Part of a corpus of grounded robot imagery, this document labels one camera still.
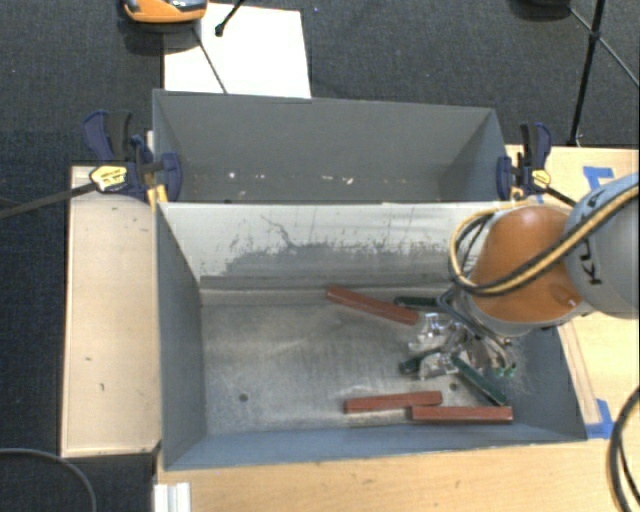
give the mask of white surface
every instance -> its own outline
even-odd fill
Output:
[[[90,168],[73,168],[72,186]],[[150,452],[160,440],[149,205],[97,192],[71,201],[63,457]]]
[[[230,94],[310,98],[300,13],[242,6],[224,36],[216,37],[216,25],[230,10],[210,3],[197,25],[207,55],[193,34],[165,36],[165,89],[222,93],[208,56]],[[185,40],[191,49],[182,50]]]
[[[153,487],[154,512],[191,512],[191,485],[188,482]]]

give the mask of black stand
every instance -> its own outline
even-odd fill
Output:
[[[587,84],[589,83],[589,74],[591,73],[591,65],[593,63],[593,54],[596,50],[596,45],[600,40],[600,23],[602,22],[602,13],[604,11],[605,0],[598,0],[596,3],[596,10],[593,15],[593,21],[591,22],[591,32],[589,34],[589,46],[587,48],[587,57],[584,61],[584,67],[582,69],[582,80],[580,81],[580,92],[578,93],[578,101],[576,103],[576,110],[573,114],[573,125],[571,127],[571,134],[567,141],[568,146],[578,145],[578,125],[580,124],[580,117],[582,115],[582,106],[584,105],[584,97],[587,92]]]
[[[220,23],[219,25],[216,26],[216,37],[222,37],[224,34],[224,27],[226,26],[226,24],[228,23],[228,21],[233,17],[233,15],[236,13],[236,11],[238,9],[240,9],[240,6],[245,2],[245,0],[238,0],[235,5],[233,6],[233,9],[231,9],[231,12],[229,14],[227,14],[227,17],[222,20],[222,23]]]

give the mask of metal bracket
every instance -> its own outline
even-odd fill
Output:
[[[191,512],[191,484],[155,484],[153,486],[154,512]]]

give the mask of blue clamp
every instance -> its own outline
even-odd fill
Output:
[[[127,169],[127,184],[114,193],[146,201],[145,175],[153,174],[156,185],[164,185],[169,201],[177,201],[182,187],[182,167],[175,152],[163,153],[154,162],[153,152],[140,135],[128,136],[130,112],[97,110],[82,122],[84,142],[100,164],[120,163]]]
[[[521,199],[547,191],[549,175],[544,170],[547,157],[551,153],[551,132],[542,123],[520,125],[523,150],[518,153],[518,163],[514,167],[508,156],[498,159],[496,187],[498,197],[508,200],[517,194]]]

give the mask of wire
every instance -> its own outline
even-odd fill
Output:
[[[627,483],[629,484],[631,493],[636,499],[638,505],[640,505],[640,493],[638,492],[638,487],[636,486],[636,482],[633,479],[633,475],[631,474],[631,469],[629,468],[629,464],[627,463],[627,456],[624,452],[624,443],[622,442],[622,437],[620,437],[620,461],[622,462],[622,471],[624,472],[624,476],[627,479]]]
[[[220,75],[218,75],[218,72],[216,71],[216,67],[213,65],[213,62],[211,61],[211,58],[209,57],[209,52],[207,52],[207,50],[205,49],[204,43],[202,42],[202,39],[198,35],[198,32],[196,31],[195,28],[192,28],[191,32],[193,32],[193,35],[196,38],[196,41],[198,42],[198,46],[200,46],[200,49],[202,50],[202,53],[204,53],[204,58],[207,59],[207,62],[209,63],[209,67],[211,68],[211,71],[213,72],[213,76],[216,77],[216,81],[218,82],[218,85],[220,86],[220,89],[222,89],[222,94],[229,94],[229,91],[227,91],[227,89],[225,89],[224,84],[222,83],[222,80],[220,79]]]
[[[620,483],[620,470],[618,467],[618,454],[622,446],[622,431],[631,416],[631,411],[638,405],[640,399],[640,387],[627,398],[622,410],[618,416],[618,419],[613,424],[613,431],[611,432],[611,441],[609,442],[609,450],[607,452],[607,462],[609,469],[609,477],[611,478],[611,485],[613,488],[613,496],[623,512],[631,512],[629,508],[629,502],[627,501],[622,485]]]
[[[62,192],[58,192],[50,196],[42,197],[40,199],[35,199],[28,203],[19,204],[18,206],[13,206],[12,208],[7,208],[6,210],[3,210],[0,212],[0,220],[9,219],[11,217],[15,217],[16,215],[21,215],[23,213],[28,213],[34,210],[38,210],[39,208],[58,203],[60,201],[73,199],[74,197],[88,194],[89,192],[94,192],[95,190],[96,190],[96,185],[93,182],[87,183],[85,185],[81,185],[79,187],[72,188],[70,190],[63,190]]]
[[[471,238],[471,241],[467,246],[467,250],[464,252],[464,256],[462,257],[462,263],[460,264],[460,268],[462,269],[463,272],[464,272],[464,267],[467,264],[467,260],[469,259],[469,255],[471,254],[471,249],[473,249],[473,246],[478,241],[478,237],[480,236],[480,233],[482,233],[482,230],[484,229],[484,227],[487,225],[487,222],[489,222],[489,220],[492,217],[493,215],[487,215],[486,217],[481,217],[479,219],[476,219],[476,221],[478,221],[476,232],[473,234],[473,237]]]
[[[80,468],[72,462],[63,459],[62,457],[58,457],[53,453],[43,452],[40,450],[32,450],[30,448],[0,448],[0,457],[2,457],[3,455],[36,457],[61,464],[63,467],[71,471],[71,473],[73,473],[82,482],[82,485],[87,490],[87,494],[89,494],[89,498],[91,499],[91,512],[98,512],[96,493],[93,490],[91,482],[89,481],[87,476],[80,470]]]
[[[567,206],[571,206],[571,208],[573,208],[576,204],[578,204],[569,196],[565,196],[562,192],[560,192],[559,190],[556,190],[555,188],[547,187],[546,192],[551,197],[555,197],[556,199],[562,201]]]
[[[638,185],[634,183],[630,187],[616,194],[611,200],[601,207],[593,210],[554,245],[534,256],[506,276],[484,284],[474,283],[465,277],[457,259],[457,251],[460,245],[458,237],[464,226],[478,217],[493,214],[496,210],[489,209],[477,212],[465,219],[456,228],[454,236],[451,239],[449,245],[449,259],[453,280],[458,286],[472,295],[479,296],[504,295],[516,288],[525,286],[544,272],[550,270],[553,265],[560,261],[561,258],[575,250],[582,240],[600,228],[610,217],[636,197],[638,197]],[[504,210],[512,208],[512,205],[507,205],[501,209]]]
[[[587,23],[587,21],[578,13],[578,11],[576,11],[573,7],[569,7],[569,12],[571,12],[571,14],[573,14],[580,23],[582,23],[585,27],[589,29],[589,31],[591,31],[591,27],[589,26],[589,23]],[[598,38],[598,41],[600,41],[600,44],[604,46],[605,50],[609,52],[609,54],[618,63],[618,65],[624,70],[624,72],[629,76],[629,78],[631,78],[631,81],[636,85],[636,87],[640,87],[640,81],[638,81],[638,79],[634,76],[629,66],[627,66],[623,62],[623,60],[618,56],[618,54],[613,50],[613,48],[611,48],[609,43],[607,43],[602,37]]]

